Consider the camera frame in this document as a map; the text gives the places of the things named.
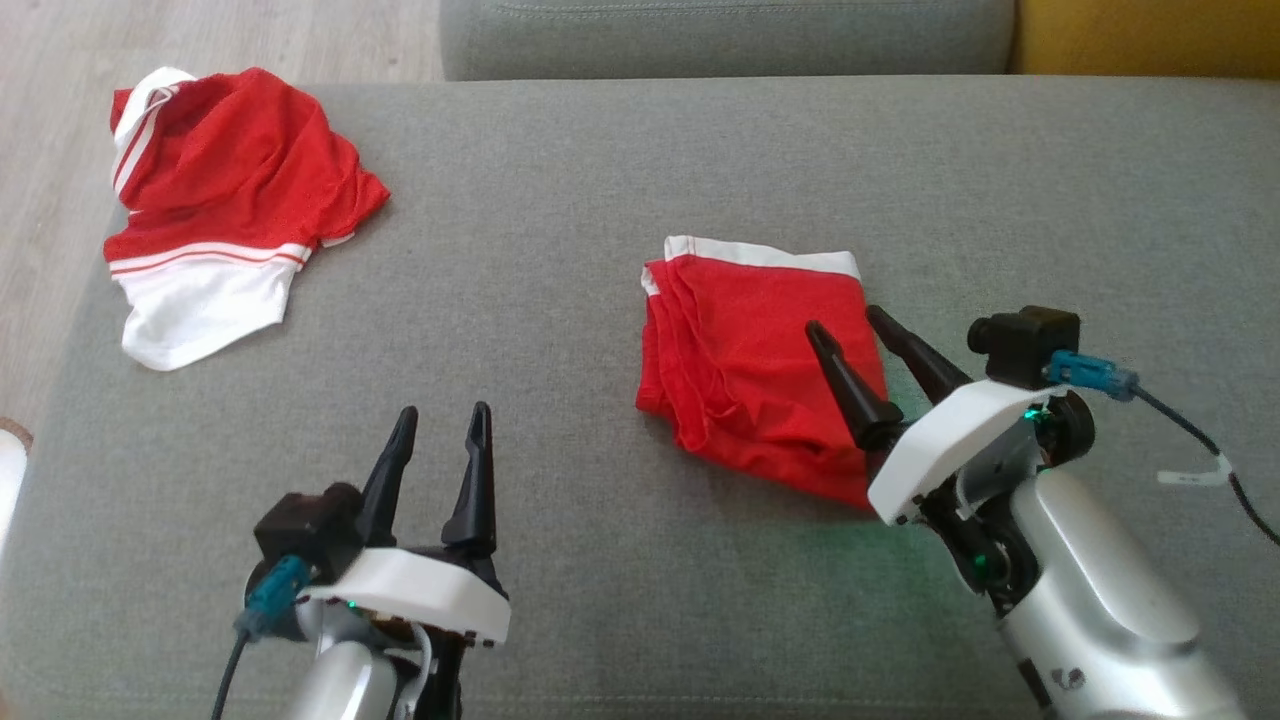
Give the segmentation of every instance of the laminate floor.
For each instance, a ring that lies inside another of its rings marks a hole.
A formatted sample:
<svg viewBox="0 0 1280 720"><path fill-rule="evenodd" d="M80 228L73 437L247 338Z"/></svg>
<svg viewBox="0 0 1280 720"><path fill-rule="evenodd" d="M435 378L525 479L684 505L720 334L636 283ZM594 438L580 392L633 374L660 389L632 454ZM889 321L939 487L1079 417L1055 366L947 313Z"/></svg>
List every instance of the laminate floor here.
<svg viewBox="0 0 1280 720"><path fill-rule="evenodd" d="M160 65L436 81L436 17L435 0L0 0L0 416L35 432L36 456L81 291L106 272L111 91Z"/></svg>

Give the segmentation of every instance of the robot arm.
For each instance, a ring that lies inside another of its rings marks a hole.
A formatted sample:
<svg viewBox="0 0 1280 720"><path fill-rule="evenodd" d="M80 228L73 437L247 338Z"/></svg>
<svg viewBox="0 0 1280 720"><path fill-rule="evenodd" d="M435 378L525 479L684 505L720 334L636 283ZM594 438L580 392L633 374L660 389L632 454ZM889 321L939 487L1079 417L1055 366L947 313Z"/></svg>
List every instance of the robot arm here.
<svg viewBox="0 0 1280 720"><path fill-rule="evenodd" d="M946 357L868 310L933 410L914 424L876 397L818 323L810 343L859 448L868 496L890 525L920 524L987 594L996 628L1046 716L1238 720L1244 715L1199 646L1190 609L1133 536L1060 465L1094 439L1088 406L1046 380L1055 352L1075 352L1079 318L1028 307L979 320L970 347L989 355L972 382Z"/></svg>
<svg viewBox="0 0 1280 720"><path fill-rule="evenodd" d="M489 406L472 413L467 469L442 544L402 548L392 524L416 429L417 410L406 407L364 492L335 483L321 496L291 493L253 529L264 559L250 578L250 611L273 584L261 579L282 565L310 577L308 587L276 593L285 610L260 633L316 648L288 720L454 720L466 651L507 639L511 605L492 560ZM219 702L215 719L220 710Z"/></svg>

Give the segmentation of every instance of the white fabric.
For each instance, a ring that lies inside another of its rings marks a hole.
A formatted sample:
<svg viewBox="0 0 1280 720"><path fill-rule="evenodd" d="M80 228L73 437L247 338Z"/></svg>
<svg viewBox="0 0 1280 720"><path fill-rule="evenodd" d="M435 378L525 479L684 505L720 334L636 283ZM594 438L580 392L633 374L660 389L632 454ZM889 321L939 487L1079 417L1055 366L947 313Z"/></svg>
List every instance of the white fabric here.
<svg viewBox="0 0 1280 720"><path fill-rule="evenodd" d="M653 273L649 272L649 268L640 270L640 287L644 288L644 293L649 297L659 295L658 283L653 279Z"/></svg>
<svg viewBox="0 0 1280 720"><path fill-rule="evenodd" d="M125 273L150 270L160 265L169 265L179 261L207 258L238 263L242 265L257 265L274 259L293 260L305 264L311 256L311 249L306 245L287 242L279 247L244 247L232 242L189 242L168 252L155 255L142 255L140 258L125 258L108 263L113 278L119 278Z"/></svg>
<svg viewBox="0 0 1280 720"><path fill-rule="evenodd" d="M133 306L124 352L152 370L175 370L284 319L289 284L301 265L275 256L232 261L186 258L116 282Z"/></svg>
<svg viewBox="0 0 1280 720"><path fill-rule="evenodd" d="M9 536L9 520L18 505L18 491L27 471L27 448L13 433L0 430L0 555Z"/></svg>
<svg viewBox="0 0 1280 720"><path fill-rule="evenodd" d="M753 268L792 268L796 270L813 270L815 273L836 273L861 279L861 275L858 274L858 263L854 261L854 254L847 251L792 255L768 245L726 242L723 240L694 237L691 234L673 234L668 237L663 245L663 259L671 260L681 255L694 255Z"/></svg>
<svg viewBox="0 0 1280 720"><path fill-rule="evenodd" d="M174 96L178 83L192 79L196 78L178 68L159 68L129 92L114 133L115 163L111 172L115 176L111 186L116 195L120 195L120 188L133 174L142 151L151 142L160 108Z"/></svg>

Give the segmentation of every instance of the couch cushion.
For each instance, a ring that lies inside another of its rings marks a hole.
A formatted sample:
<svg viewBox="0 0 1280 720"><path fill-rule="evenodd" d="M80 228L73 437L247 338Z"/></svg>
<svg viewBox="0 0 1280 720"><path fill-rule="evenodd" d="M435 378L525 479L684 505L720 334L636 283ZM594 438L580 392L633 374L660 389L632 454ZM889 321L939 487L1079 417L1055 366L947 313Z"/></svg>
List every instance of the couch cushion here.
<svg viewBox="0 0 1280 720"><path fill-rule="evenodd" d="M1014 0L443 0L448 79L1000 73Z"/></svg>
<svg viewBox="0 0 1280 720"><path fill-rule="evenodd" d="M119 348L87 288L0 577L0 682L42 720L201 717L284 492L362 482L399 407L397 536L452 509L494 407L509 643L468 717L1036 716L942 546L685 456L632 407L640 265L671 233L847 249L869 300L965 369L978 315L1041 304L1219 438L1280 519L1280 86L1121 78L781 78L316 90L393 192L319 254L283 325L182 370ZM923 409L897 361L891 393ZM1256 714L1276 548L1138 405L1093 401L1082 474L1203 619ZM228 717L274 717L310 648L246 653Z"/></svg>

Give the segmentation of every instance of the folded red shorts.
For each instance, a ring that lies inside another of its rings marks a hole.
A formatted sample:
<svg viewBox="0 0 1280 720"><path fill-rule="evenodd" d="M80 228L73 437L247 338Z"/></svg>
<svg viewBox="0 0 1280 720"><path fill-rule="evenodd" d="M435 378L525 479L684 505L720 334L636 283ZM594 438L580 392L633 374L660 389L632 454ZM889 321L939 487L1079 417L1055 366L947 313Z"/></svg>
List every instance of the folded red shorts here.
<svg viewBox="0 0 1280 720"><path fill-rule="evenodd" d="M124 351L157 370L279 323L311 254L389 197L315 97L261 68L160 68L116 91L111 132L129 219L102 255L132 306Z"/></svg>
<svg viewBox="0 0 1280 720"><path fill-rule="evenodd" d="M644 363L636 407L672 424L676 445L719 465L858 507L867 462L805 336L819 320L886 395L849 252L791 255L763 245L668 237L645 265Z"/></svg>

